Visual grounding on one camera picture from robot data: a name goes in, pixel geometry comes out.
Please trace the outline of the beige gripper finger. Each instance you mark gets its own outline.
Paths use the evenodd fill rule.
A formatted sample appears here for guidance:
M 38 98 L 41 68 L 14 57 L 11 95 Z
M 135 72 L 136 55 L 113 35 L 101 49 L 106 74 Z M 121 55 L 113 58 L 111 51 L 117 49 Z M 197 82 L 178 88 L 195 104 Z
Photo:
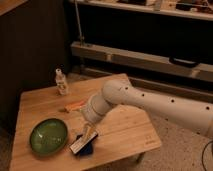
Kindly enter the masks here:
M 95 131 L 95 126 L 89 123 L 86 123 L 83 129 L 83 138 L 88 139 L 94 131 Z

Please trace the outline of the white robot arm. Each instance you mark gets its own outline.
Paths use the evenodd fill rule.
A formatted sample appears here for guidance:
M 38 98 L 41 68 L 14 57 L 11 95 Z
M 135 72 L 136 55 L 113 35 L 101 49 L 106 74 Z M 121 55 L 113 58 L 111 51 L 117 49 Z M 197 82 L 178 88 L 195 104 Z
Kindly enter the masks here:
M 213 104 L 141 91 L 125 80 L 107 81 L 88 99 L 82 107 L 82 114 L 86 121 L 97 124 L 120 104 L 142 108 L 213 139 Z

